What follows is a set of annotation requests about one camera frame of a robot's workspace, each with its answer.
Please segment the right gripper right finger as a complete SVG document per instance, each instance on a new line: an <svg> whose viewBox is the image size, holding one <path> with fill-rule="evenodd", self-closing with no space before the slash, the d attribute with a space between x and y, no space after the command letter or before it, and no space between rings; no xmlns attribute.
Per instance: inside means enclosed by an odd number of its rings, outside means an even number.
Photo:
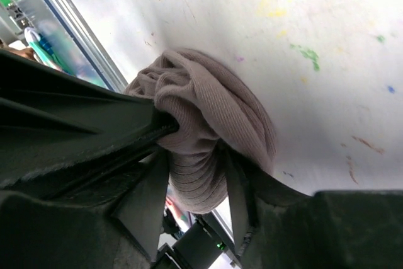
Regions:
<svg viewBox="0 0 403 269"><path fill-rule="evenodd" d="M304 195L225 152L236 256L243 268L401 268L402 192Z"/></svg>

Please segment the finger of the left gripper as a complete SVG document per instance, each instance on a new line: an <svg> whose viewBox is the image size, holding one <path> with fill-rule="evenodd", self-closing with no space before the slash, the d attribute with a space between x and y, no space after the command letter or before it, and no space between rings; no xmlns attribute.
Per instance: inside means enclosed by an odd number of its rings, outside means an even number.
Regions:
<svg viewBox="0 0 403 269"><path fill-rule="evenodd" d="M124 151L177 131L151 100L1 52L1 189L53 198Z"/></svg>

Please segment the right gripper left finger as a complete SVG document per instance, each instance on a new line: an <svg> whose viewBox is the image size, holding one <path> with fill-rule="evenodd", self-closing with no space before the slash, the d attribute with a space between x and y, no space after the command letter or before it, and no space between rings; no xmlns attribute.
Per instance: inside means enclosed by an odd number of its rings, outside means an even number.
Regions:
<svg viewBox="0 0 403 269"><path fill-rule="evenodd" d="M1 192L1 267L149 268L168 176L155 152L55 200Z"/></svg>

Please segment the taupe sock with red cuff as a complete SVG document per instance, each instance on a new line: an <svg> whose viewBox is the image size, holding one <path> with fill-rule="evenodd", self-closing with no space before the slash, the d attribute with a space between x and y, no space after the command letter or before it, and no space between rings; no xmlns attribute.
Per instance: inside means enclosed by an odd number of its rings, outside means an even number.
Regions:
<svg viewBox="0 0 403 269"><path fill-rule="evenodd" d="M170 184L185 210L205 214L227 197L226 148L273 171L275 129L257 97L225 66L191 49L164 51L125 94L151 100L179 129L158 140L169 152Z"/></svg>

